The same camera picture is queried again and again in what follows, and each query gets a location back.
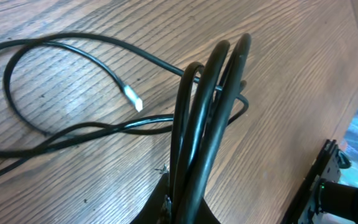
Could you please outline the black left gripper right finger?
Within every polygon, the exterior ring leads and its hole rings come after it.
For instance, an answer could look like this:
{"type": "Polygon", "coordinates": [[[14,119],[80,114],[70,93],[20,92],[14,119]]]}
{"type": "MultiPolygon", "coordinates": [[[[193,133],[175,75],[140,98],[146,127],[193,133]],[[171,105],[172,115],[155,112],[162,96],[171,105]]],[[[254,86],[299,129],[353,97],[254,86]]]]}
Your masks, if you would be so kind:
{"type": "Polygon", "coordinates": [[[221,224],[208,207],[205,199],[202,199],[200,203],[194,224],[221,224]]]}

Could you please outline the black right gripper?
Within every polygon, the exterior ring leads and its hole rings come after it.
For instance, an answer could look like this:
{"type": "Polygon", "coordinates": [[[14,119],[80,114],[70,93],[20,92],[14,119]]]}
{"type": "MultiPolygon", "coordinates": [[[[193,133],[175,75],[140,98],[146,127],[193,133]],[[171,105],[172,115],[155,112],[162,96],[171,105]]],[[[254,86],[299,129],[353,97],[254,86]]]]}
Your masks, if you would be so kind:
{"type": "Polygon", "coordinates": [[[335,140],[326,140],[300,188],[285,212],[281,224],[317,224],[323,217],[319,206],[319,191],[323,182],[337,182],[339,146],[335,140]]]}

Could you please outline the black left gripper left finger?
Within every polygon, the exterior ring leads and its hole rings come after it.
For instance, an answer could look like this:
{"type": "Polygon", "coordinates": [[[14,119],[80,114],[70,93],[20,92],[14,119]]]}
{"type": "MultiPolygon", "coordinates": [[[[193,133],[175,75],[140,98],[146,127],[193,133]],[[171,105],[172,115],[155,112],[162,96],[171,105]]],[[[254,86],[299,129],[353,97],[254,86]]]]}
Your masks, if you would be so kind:
{"type": "Polygon", "coordinates": [[[156,224],[160,212],[165,201],[165,196],[169,190],[169,173],[162,174],[160,180],[155,186],[154,190],[147,199],[142,210],[131,221],[131,224],[156,224]]]}

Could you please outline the black USB-C cable silver plug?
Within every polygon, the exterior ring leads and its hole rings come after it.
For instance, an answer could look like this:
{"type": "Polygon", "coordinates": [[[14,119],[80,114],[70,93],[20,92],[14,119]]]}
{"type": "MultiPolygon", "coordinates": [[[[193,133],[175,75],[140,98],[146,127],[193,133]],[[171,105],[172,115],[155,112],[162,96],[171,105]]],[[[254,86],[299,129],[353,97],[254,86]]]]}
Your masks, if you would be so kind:
{"type": "Polygon", "coordinates": [[[248,109],[241,91],[251,41],[250,34],[242,35],[229,53],[230,43],[222,40],[206,65],[193,62],[184,71],[171,138],[171,223],[196,220],[225,129],[248,109]]]}

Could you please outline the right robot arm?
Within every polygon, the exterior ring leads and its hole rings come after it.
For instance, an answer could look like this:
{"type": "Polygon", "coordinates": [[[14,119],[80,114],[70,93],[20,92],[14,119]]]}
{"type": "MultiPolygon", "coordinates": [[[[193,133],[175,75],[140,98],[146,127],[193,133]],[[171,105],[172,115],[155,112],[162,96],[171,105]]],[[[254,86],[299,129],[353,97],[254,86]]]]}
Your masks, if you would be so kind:
{"type": "Polygon", "coordinates": [[[350,167],[337,141],[326,140],[281,222],[317,224],[331,214],[358,223],[358,188],[339,183],[341,170],[350,167]]]}

